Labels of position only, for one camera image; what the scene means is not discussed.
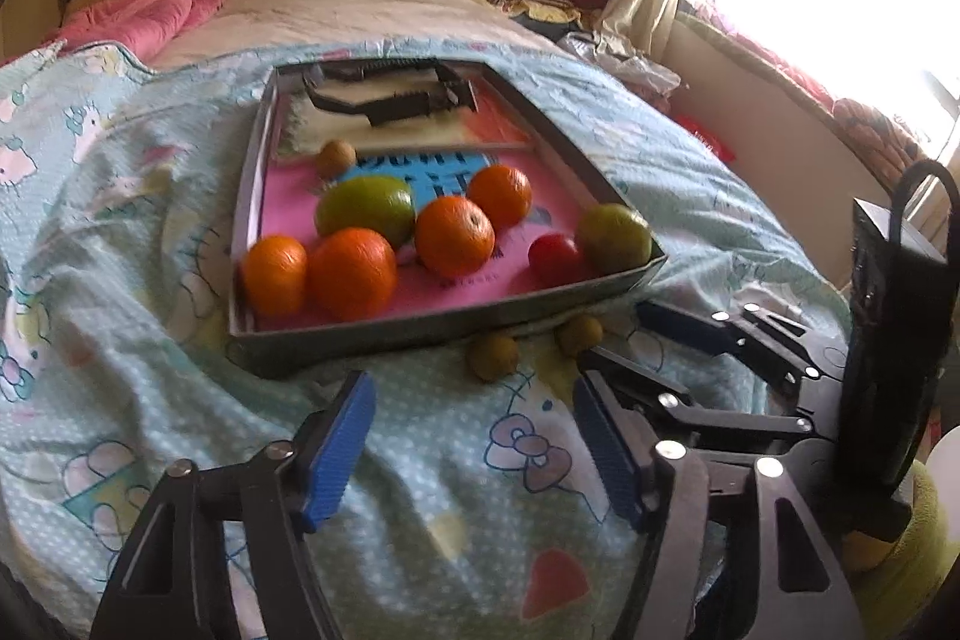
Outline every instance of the orange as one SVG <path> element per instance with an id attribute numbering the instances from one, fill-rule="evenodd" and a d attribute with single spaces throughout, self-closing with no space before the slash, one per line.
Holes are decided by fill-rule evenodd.
<path id="1" fill-rule="evenodd" d="M 394 295 L 397 256 L 376 231 L 344 228 L 310 254 L 307 285 L 313 300 L 335 319 L 368 319 Z"/>
<path id="2" fill-rule="evenodd" d="M 440 196 L 416 218 L 416 255 L 440 277 L 473 274 L 493 255 L 495 239 L 483 210 L 463 196 Z"/>
<path id="3" fill-rule="evenodd" d="M 486 213 L 497 231 L 520 223 L 530 212 L 533 191 L 519 169 L 494 164 L 479 170 L 467 187 L 467 199 Z"/>
<path id="4" fill-rule="evenodd" d="M 247 303 L 258 316 L 291 316 L 304 306 L 306 250 L 293 237 L 264 237 L 240 263 Z"/>

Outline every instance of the green cloth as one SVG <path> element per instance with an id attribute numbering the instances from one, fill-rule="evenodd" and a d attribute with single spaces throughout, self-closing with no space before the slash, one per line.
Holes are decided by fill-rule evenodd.
<path id="1" fill-rule="evenodd" d="M 874 570 L 851 578 L 869 640 L 903 629 L 942 584 L 957 556 L 947 538 L 947 514 L 925 466 L 913 462 L 913 517 L 890 555 Z"/>

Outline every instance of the red tomato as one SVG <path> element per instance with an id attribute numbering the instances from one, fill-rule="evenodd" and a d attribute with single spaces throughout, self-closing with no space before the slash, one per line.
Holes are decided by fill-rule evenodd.
<path id="1" fill-rule="evenodd" d="M 566 234 L 544 234 L 534 239 L 527 261 L 536 279 L 546 287 L 567 286 L 594 276 L 573 237 Z"/>

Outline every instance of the light blue bedsheet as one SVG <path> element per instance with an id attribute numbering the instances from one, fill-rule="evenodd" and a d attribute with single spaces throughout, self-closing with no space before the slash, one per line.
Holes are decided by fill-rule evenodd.
<path id="1" fill-rule="evenodd" d="M 462 344 L 336 360 L 286 384 L 224 357 L 230 220 L 256 104 L 270 67 L 324 51 L 152 73 L 116 47 L 59 60 L 52 47 L 0 70 L 0 560 L 84 634 L 166 464 L 242 461 L 366 368 L 376 421 L 340 513 L 310 540 L 347 637 L 602 638 L 642 542 L 610 512 L 548 331 L 521 340 L 520 372 L 494 386 L 467 374 Z M 650 295 L 701 313 L 773 295 L 845 328 L 844 302 L 760 199 L 595 68 L 451 41 L 347 54 L 500 71 L 650 220 L 670 256 Z M 611 345 L 703 403 L 762 408 L 730 360 L 635 330 L 623 303 L 605 320 Z M 517 448 L 529 434 L 546 438 L 539 455 Z M 235 528 L 229 555 L 244 634 L 261 636 Z"/>

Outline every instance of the metal tray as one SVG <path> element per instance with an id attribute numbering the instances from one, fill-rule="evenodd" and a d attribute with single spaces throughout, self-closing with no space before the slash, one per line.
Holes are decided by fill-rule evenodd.
<path id="1" fill-rule="evenodd" d="M 341 61 L 347 64 L 362 60 Z M 472 61 L 445 61 L 459 73 L 482 79 L 505 105 L 510 120 L 529 133 L 541 160 L 563 175 L 570 196 L 582 208 L 592 203 L 632 206 L 600 170 L 550 119 L 492 68 Z M 275 68 L 253 121 L 237 194 L 232 238 L 234 273 L 229 295 L 229 355 L 261 377 L 280 379 L 330 357 L 370 354 L 398 348 L 437 344 L 484 330 L 501 329 L 544 319 L 572 308 L 622 295 L 654 276 L 666 256 L 654 238 L 651 260 L 643 268 L 606 275 L 569 286 L 515 295 L 459 309 L 405 317 L 382 317 L 311 328 L 257 330 L 253 313 L 243 301 L 239 263 L 259 239 L 264 183 L 282 121 L 282 97 L 301 90 L 301 75 L 311 64 Z"/>

